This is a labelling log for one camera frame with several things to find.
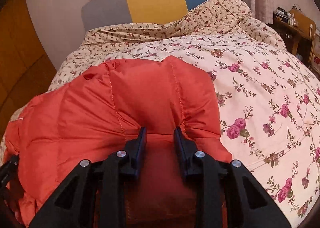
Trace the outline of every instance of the pink floral blanket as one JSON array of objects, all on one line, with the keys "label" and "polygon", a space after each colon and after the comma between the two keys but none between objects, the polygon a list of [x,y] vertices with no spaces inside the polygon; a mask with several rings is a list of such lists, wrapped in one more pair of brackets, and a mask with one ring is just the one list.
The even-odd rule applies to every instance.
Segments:
[{"label": "pink floral blanket", "polygon": [[209,0],[166,25],[91,30],[49,90],[104,60],[161,61],[169,55],[211,77],[221,142],[297,227],[319,196],[320,83],[242,1]]}]

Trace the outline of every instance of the floral comforter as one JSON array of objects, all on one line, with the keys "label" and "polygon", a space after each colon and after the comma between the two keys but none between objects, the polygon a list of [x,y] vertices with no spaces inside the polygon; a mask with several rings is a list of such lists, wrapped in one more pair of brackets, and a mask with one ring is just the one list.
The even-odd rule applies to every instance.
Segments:
[{"label": "floral comforter", "polygon": [[[242,1],[208,0],[166,25],[91,30],[49,91],[108,59],[161,61],[169,55],[211,77],[221,142],[297,227],[319,196],[320,83]],[[12,120],[18,118],[16,113]]]}]

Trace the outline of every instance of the beige floral blanket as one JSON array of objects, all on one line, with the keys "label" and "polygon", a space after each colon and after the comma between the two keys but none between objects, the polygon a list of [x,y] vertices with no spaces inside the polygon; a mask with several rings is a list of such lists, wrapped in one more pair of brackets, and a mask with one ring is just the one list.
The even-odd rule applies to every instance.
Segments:
[{"label": "beige floral blanket", "polygon": [[49,91],[105,60],[161,61],[169,55],[209,74],[221,142],[297,227],[319,196],[320,83],[242,1],[208,0],[166,25],[91,30],[63,62]]}]

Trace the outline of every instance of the bed sheet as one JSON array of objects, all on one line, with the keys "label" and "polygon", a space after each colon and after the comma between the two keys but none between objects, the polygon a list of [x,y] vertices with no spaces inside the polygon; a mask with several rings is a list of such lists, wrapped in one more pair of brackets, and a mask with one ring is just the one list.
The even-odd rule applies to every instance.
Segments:
[{"label": "bed sheet", "polygon": [[209,0],[166,25],[91,30],[49,90],[105,60],[161,61],[169,55],[211,77],[221,142],[297,227],[319,196],[320,83],[242,1]]}]

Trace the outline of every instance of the red puffer jacket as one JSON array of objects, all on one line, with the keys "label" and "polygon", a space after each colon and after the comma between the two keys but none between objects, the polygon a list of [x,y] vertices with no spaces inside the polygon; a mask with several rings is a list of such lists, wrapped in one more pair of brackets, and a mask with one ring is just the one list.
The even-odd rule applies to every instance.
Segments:
[{"label": "red puffer jacket", "polygon": [[82,159],[106,159],[136,138],[141,126],[148,132],[146,157],[140,181],[126,192],[127,222],[193,227],[196,195],[179,174],[175,127],[216,160],[230,162],[232,156],[219,141],[219,109],[210,77],[173,56],[162,62],[122,59],[91,67],[60,89],[33,98],[20,120],[8,125],[6,158],[20,154],[23,222],[30,223]]}]

